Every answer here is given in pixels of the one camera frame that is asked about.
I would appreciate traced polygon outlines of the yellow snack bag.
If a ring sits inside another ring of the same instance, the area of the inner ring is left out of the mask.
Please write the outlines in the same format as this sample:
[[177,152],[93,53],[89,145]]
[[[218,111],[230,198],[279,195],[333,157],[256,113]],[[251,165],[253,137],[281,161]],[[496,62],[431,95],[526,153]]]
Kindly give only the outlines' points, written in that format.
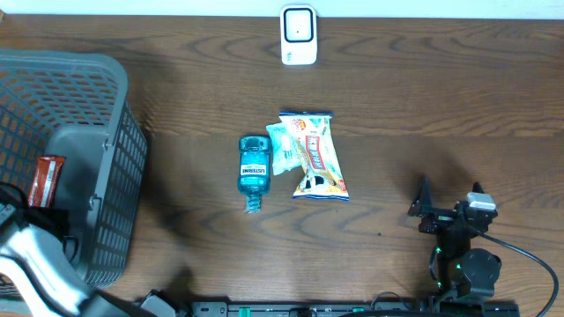
[[350,199],[336,153],[330,120],[333,113],[280,112],[292,144],[301,160],[304,177],[293,198],[314,200]]

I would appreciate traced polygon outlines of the pale teal snack packet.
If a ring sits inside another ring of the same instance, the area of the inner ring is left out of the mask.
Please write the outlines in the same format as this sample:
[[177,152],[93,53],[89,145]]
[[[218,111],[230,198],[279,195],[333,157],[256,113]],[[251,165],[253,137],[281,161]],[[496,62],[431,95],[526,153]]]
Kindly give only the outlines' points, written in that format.
[[283,122],[266,127],[272,144],[272,172],[280,175],[301,165],[292,136]]

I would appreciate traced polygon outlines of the teal mouthwash bottle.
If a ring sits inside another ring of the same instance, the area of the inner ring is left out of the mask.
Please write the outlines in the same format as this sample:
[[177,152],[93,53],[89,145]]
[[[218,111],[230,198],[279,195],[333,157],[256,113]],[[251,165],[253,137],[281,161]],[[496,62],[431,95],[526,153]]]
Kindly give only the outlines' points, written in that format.
[[246,213],[259,212],[262,196],[270,190],[271,150],[271,140],[267,136],[245,136],[239,141],[240,172],[237,187],[246,197]]

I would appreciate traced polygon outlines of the red orange snack bar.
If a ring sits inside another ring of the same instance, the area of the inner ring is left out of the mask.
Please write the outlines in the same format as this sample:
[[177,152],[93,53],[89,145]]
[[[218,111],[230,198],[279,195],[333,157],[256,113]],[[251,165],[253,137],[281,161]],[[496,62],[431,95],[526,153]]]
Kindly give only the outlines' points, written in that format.
[[28,194],[30,207],[49,208],[52,205],[65,160],[62,156],[40,156],[37,159],[32,187]]

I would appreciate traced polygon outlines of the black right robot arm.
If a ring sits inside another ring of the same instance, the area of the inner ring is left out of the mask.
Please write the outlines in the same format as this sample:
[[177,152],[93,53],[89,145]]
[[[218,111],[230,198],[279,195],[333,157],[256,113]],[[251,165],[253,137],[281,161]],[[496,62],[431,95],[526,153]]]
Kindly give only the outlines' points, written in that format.
[[493,198],[474,183],[472,191],[451,209],[433,206],[426,177],[419,184],[408,215],[420,219],[419,231],[436,237],[431,268],[439,285],[441,302],[477,305],[494,295],[501,273],[500,258],[483,248],[473,248],[471,240],[486,232],[498,216]]

